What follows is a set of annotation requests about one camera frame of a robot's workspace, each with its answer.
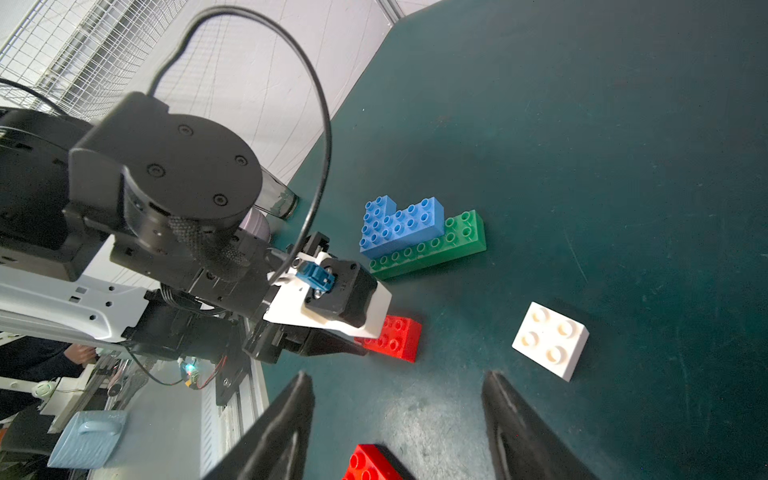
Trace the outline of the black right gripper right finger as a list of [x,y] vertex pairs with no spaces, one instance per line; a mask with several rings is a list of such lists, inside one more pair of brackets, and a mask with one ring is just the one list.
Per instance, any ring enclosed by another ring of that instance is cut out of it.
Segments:
[[481,399],[496,478],[595,477],[543,422],[502,373],[485,373]]

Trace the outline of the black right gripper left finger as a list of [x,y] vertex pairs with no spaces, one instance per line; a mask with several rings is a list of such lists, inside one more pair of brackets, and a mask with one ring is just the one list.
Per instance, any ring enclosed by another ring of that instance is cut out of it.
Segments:
[[302,479],[314,407],[312,378],[301,371],[205,477]]

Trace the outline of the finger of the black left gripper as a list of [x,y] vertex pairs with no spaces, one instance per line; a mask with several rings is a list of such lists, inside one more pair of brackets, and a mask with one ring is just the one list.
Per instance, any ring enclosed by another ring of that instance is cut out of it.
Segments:
[[358,343],[328,330],[310,328],[299,355],[304,357],[325,356],[334,354],[349,354],[366,356],[368,351]]

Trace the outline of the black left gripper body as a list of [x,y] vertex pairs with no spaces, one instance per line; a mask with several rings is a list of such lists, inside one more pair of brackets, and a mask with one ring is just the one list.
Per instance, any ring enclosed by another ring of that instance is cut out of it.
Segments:
[[110,259],[160,283],[159,290],[145,295],[148,312],[128,329],[127,345],[163,359],[194,356],[216,363],[227,357],[229,365],[242,352],[270,364],[284,351],[334,354],[336,336],[328,331],[263,319],[266,302],[278,293],[268,276],[284,253],[242,230],[229,246],[250,262],[250,269],[235,281],[213,275],[189,256],[150,253],[133,241],[117,239]]

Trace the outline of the red lego brick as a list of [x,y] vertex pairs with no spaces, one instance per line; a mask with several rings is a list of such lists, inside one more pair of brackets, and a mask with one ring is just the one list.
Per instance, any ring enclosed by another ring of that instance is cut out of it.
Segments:
[[422,325],[407,317],[388,315],[376,339],[355,337],[354,341],[369,351],[410,363],[416,361]]
[[350,456],[343,480],[414,479],[405,465],[384,445],[358,444]]

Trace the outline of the blue lego brick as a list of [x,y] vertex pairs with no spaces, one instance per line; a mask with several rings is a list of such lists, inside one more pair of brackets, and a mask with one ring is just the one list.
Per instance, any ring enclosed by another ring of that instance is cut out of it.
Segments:
[[389,255],[420,242],[444,234],[444,209],[435,198],[424,198],[404,209],[397,209],[374,224],[374,230],[364,234],[361,228],[360,253],[369,259]]
[[368,234],[374,230],[374,224],[382,221],[386,216],[393,215],[396,211],[396,203],[387,195],[378,196],[365,204],[362,232]]

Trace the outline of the long green lego brick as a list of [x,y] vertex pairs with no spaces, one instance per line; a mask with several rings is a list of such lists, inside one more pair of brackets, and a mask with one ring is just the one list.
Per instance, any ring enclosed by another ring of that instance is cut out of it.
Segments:
[[476,210],[450,217],[440,237],[406,247],[369,262],[369,270],[378,280],[424,270],[464,258],[487,249],[483,219]]

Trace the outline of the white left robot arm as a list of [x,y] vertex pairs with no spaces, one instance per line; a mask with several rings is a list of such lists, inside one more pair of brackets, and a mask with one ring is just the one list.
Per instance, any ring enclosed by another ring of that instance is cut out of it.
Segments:
[[195,313],[150,293],[120,342],[217,361],[245,343],[236,317],[271,327],[265,301],[286,254],[241,226],[262,186],[255,154],[235,133],[138,92],[97,125],[5,108],[1,262],[74,283],[112,240],[118,265],[224,311]]

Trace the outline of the small white lego brick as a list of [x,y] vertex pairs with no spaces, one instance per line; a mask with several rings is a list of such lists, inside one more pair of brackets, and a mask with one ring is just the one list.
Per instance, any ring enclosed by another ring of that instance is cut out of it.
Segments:
[[532,302],[512,347],[565,381],[570,381],[589,338],[580,322]]

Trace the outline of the clear glass cup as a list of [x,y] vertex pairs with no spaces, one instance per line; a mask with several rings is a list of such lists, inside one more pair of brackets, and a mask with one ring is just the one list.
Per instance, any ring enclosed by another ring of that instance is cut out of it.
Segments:
[[262,213],[281,220],[288,219],[298,205],[298,197],[265,167],[261,170],[262,187],[255,207]]

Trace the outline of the green table mat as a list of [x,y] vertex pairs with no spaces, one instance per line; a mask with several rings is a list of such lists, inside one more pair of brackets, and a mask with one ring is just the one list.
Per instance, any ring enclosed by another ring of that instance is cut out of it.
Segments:
[[[443,1],[399,23],[333,120],[314,226],[354,259],[364,205],[476,210],[487,249],[392,280],[414,363],[285,355],[316,407],[305,475],[360,443],[416,479],[489,479],[502,372],[605,479],[767,475],[767,5]],[[570,381],[512,343],[582,323]]]

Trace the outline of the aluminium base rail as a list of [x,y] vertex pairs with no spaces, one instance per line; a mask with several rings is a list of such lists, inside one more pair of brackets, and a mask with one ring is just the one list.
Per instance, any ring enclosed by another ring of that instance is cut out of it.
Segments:
[[252,331],[246,321],[233,328],[226,364],[202,391],[201,476],[224,459],[269,405],[262,365],[243,351]]

